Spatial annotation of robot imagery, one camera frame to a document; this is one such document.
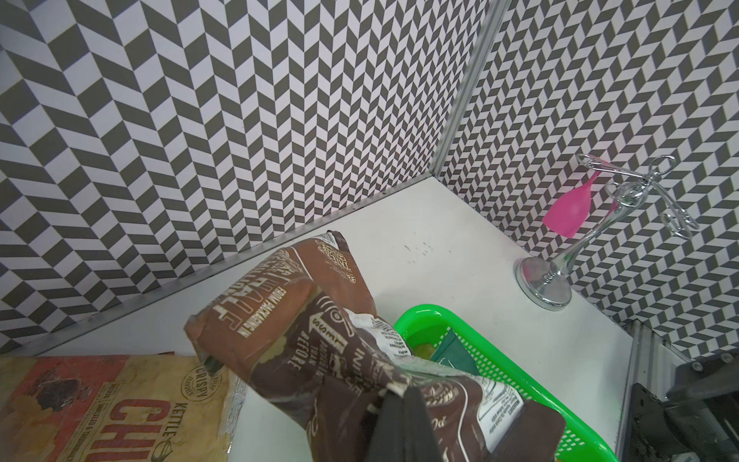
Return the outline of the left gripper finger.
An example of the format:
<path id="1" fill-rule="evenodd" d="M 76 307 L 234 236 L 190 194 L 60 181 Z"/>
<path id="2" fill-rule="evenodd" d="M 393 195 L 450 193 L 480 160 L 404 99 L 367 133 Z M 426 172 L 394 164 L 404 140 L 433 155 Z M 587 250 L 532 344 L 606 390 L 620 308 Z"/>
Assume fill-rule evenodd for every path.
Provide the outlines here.
<path id="1" fill-rule="evenodd" d="M 420 388 L 386 393 L 365 460 L 443 461 Z"/>

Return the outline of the green Real chips bag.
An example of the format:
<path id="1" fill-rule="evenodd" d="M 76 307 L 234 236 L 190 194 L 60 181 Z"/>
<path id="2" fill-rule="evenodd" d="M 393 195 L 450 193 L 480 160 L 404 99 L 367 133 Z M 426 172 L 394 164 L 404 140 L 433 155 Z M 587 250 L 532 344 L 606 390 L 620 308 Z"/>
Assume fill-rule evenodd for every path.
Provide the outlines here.
<path id="1" fill-rule="evenodd" d="M 440 346 L 431 355 L 430 360 L 470 375 L 480 375 L 473 356 L 467 351 L 467 348 L 453 330 L 446 333 Z"/>

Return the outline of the green plastic basket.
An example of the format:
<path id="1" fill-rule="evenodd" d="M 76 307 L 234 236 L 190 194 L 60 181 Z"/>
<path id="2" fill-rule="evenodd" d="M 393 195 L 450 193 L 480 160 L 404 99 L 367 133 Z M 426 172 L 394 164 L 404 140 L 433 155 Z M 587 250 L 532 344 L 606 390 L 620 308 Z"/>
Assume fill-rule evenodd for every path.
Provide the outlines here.
<path id="1" fill-rule="evenodd" d="M 555 454 L 556 459 L 569 462 L 618 461 L 615 452 L 596 431 L 452 311 L 434 304 L 418 305 L 401 315 L 394 328 L 412 347 L 422 343 L 438 347 L 450 331 L 454 332 L 483 377 L 507 383 L 523 397 L 558 411 L 566 421 L 566 429 Z"/>

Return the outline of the brown dark snack bag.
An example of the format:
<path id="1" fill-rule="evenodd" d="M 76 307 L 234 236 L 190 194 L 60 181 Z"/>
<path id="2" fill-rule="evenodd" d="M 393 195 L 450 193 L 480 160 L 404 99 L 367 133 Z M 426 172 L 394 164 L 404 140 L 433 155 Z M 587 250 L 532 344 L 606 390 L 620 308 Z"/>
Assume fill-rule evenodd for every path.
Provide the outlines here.
<path id="1" fill-rule="evenodd" d="M 565 421 L 512 386 L 413 354 L 337 231 L 280 248 L 185 326 L 210 373 L 298 423 L 317 461 L 366 461 L 384 397 L 421 389 L 443 461 L 552 461 Z"/>

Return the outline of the orange Chips bag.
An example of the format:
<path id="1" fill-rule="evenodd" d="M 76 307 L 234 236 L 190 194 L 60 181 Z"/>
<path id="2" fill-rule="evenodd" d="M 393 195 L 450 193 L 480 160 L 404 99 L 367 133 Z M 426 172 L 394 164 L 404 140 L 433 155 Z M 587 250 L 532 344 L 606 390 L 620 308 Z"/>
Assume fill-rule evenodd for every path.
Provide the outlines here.
<path id="1" fill-rule="evenodd" d="M 246 397 L 194 356 L 4 356 L 4 461 L 225 461 Z"/>

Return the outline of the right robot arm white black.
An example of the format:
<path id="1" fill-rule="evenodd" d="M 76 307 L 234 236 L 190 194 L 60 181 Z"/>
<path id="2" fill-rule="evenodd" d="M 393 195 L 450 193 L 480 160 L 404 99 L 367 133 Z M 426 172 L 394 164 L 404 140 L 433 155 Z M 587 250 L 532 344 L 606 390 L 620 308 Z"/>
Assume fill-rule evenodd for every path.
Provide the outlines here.
<path id="1" fill-rule="evenodd" d="M 738 350 L 677 368 L 675 385 L 658 398 L 631 387 L 622 461 L 738 459 Z"/>

